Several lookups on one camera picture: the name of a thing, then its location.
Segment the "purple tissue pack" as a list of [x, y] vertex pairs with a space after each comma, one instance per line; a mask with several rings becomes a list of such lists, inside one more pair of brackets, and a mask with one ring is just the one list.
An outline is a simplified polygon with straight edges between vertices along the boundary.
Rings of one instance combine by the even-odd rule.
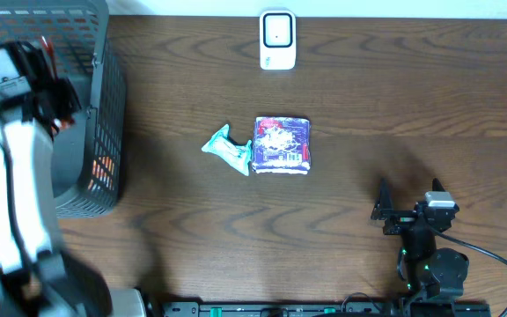
[[311, 123], [305, 118], [255, 119], [252, 168], [256, 173], [306, 175], [311, 169]]

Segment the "teal wet wipe packet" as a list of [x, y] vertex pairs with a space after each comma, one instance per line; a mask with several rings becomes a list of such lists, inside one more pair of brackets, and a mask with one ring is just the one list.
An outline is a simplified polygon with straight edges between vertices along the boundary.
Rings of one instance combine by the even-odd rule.
[[202, 152], [217, 155], [229, 166], [248, 176], [250, 174], [249, 163], [252, 160], [253, 142], [248, 140], [244, 145], [236, 145], [231, 141], [229, 133], [230, 125], [225, 124], [202, 147]]

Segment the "red-brown chocolate bar wrapper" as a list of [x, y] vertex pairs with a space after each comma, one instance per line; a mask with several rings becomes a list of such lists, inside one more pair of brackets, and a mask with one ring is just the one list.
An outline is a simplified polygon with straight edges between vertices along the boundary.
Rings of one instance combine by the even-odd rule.
[[[51, 42], [51, 40], [47, 40], [45, 36], [40, 37], [40, 44], [43, 50], [45, 51], [45, 59], [49, 64], [50, 76], [54, 82], [57, 82], [59, 77], [57, 73], [56, 61], [55, 61], [55, 49]], [[59, 134], [60, 131], [69, 129], [71, 126], [75, 124], [75, 120], [72, 115], [68, 115], [67, 117], [63, 117], [62, 119], [54, 119], [52, 124], [52, 131], [55, 136]]]

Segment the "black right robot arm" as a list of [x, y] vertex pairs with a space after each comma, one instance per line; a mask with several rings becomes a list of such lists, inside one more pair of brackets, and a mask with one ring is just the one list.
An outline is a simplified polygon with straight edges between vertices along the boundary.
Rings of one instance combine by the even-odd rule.
[[436, 243], [436, 237], [452, 227], [458, 211], [438, 179], [412, 210], [395, 209], [386, 180], [380, 182], [371, 219], [384, 222], [385, 235], [401, 237], [398, 274], [409, 283], [414, 301], [453, 301], [464, 293], [467, 256]]

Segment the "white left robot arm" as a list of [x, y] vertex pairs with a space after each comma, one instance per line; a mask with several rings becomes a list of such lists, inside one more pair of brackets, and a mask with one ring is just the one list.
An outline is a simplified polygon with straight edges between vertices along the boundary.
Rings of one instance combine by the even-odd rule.
[[0, 316], [108, 316], [102, 275], [64, 246], [51, 180], [54, 138], [81, 108], [52, 44], [0, 44]]

